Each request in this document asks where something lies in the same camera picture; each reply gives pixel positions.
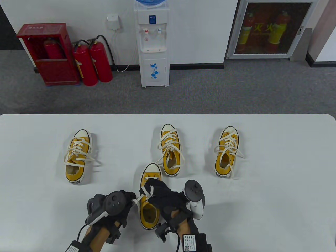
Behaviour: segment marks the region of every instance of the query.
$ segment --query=blue water jug cap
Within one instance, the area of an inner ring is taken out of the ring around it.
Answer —
[[[158,5],[165,0],[137,0],[139,3],[142,3],[144,5]]]

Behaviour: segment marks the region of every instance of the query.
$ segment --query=red fire extinguisher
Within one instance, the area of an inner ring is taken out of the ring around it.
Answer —
[[[89,53],[89,48],[86,45],[81,45],[79,42],[76,42],[73,48],[73,54],[79,73],[85,86],[94,86],[98,83],[98,78]]]
[[[49,59],[64,58],[63,49],[56,40],[48,38],[46,41],[44,41],[43,46],[47,51]]]
[[[242,29],[240,30],[236,51],[242,52],[245,50],[245,46],[250,36],[252,27],[254,25],[254,21],[255,21],[255,17],[253,13],[246,13],[244,17]]]
[[[286,31],[287,24],[291,20],[290,15],[286,11],[283,11],[280,15],[278,15],[277,20],[275,24],[272,27],[272,32],[270,33],[268,40],[267,40],[267,46],[266,46],[266,52],[268,53],[277,53],[278,47],[280,44],[280,39],[284,32]]]
[[[89,51],[92,57],[92,61],[96,67],[99,80],[101,82],[106,83],[106,82],[110,82],[113,79],[113,75],[112,75],[112,70],[109,64],[109,60],[107,58],[105,46],[103,43],[96,41],[99,37],[103,37],[106,44],[108,45],[105,37],[102,35],[99,35],[97,38],[89,40],[91,41],[91,44],[89,46]]]

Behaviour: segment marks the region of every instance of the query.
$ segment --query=canvas shoe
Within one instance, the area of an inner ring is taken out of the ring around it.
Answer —
[[[235,127],[228,126],[220,135],[219,145],[215,148],[217,159],[215,164],[215,172],[220,177],[233,178],[233,168],[236,160],[236,153],[243,157],[238,150],[239,135]]]
[[[178,138],[177,130],[170,124],[163,126],[160,133],[158,149],[162,150],[163,168],[168,176],[176,176],[180,172],[180,167],[184,162],[182,146]]]
[[[148,199],[153,195],[153,187],[151,186],[150,192],[144,187],[150,178],[162,180],[160,167],[156,163],[150,163],[143,170],[140,180],[140,189],[142,189],[145,194],[133,200],[138,205],[141,225],[147,230],[154,229],[159,223],[160,217],[159,210],[148,202]]]
[[[92,152],[92,137],[85,129],[78,131],[71,139],[69,148],[64,156],[66,178],[70,183],[78,184],[84,178],[85,166]]]

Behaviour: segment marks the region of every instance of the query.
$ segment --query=baseboard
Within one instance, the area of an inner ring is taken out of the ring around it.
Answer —
[[[306,55],[306,61],[310,65],[311,68],[335,68],[336,61],[314,61],[309,52]]]
[[[118,71],[123,71],[128,65],[118,65]],[[111,66],[113,72],[117,71],[117,66]],[[192,70],[192,69],[224,69],[224,63],[199,63],[199,64],[170,64],[170,70]],[[126,71],[140,71],[139,65],[130,65]]]

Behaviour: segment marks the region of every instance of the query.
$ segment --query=white table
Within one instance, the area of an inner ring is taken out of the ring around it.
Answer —
[[[165,123],[178,129],[186,165],[206,195],[196,221],[214,252],[336,251],[336,123],[329,115],[2,115],[0,116],[0,251],[62,252],[75,240],[96,193],[139,190],[143,168],[160,158]],[[240,133],[238,180],[215,176],[213,152],[228,125]],[[64,175],[69,139],[92,133],[96,159],[84,184]],[[108,252],[174,252],[139,222],[136,207]]]

